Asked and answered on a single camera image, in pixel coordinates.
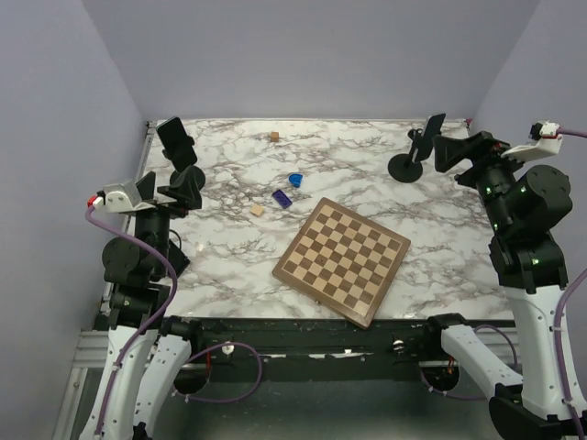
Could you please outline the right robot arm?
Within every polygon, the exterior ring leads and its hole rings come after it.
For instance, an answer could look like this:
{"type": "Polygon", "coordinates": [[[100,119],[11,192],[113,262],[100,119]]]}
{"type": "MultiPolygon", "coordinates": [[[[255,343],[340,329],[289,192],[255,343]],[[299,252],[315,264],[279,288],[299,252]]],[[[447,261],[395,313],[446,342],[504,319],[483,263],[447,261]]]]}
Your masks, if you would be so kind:
{"type": "Polygon", "coordinates": [[[566,304],[578,282],[551,234],[572,208],[570,180],[545,164],[557,155],[563,130],[537,123],[531,142],[512,147],[482,131],[434,138],[435,168],[471,166],[459,185],[475,189],[493,229],[490,258],[515,319],[522,368],[508,367],[456,314],[431,317],[422,348],[454,358],[482,391],[504,439],[586,436],[586,400],[573,364],[566,304]]]}

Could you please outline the black phone from stand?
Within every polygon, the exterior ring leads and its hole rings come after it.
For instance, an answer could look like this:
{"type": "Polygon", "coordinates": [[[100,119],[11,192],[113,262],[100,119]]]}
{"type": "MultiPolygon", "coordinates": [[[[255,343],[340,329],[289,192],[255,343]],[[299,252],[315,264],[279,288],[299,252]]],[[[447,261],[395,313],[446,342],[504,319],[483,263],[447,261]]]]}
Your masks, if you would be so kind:
{"type": "Polygon", "coordinates": [[[441,134],[441,128],[445,121],[446,114],[440,113],[430,116],[426,120],[420,140],[420,151],[423,155],[429,155],[433,148],[433,139],[441,134]]]}

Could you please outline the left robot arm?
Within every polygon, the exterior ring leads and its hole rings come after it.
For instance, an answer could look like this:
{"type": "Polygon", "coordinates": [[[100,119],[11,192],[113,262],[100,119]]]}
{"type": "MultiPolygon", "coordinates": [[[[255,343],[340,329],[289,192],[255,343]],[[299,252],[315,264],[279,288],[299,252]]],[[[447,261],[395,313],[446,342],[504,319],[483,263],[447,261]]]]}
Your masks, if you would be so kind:
{"type": "Polygon", "coordinates": [[[133,234],[116,231],[102,251],[109,299],[105,366],[82,439],[150,439],[175,377],[204,348],[197,324],[165,317],[189,259],[170,240],[170,222],[202,206],[203,172],[176,170],[158,186],[154,172],[136,182],[106,185],[87,202],[98,211],[130,215],[133,234]]]}

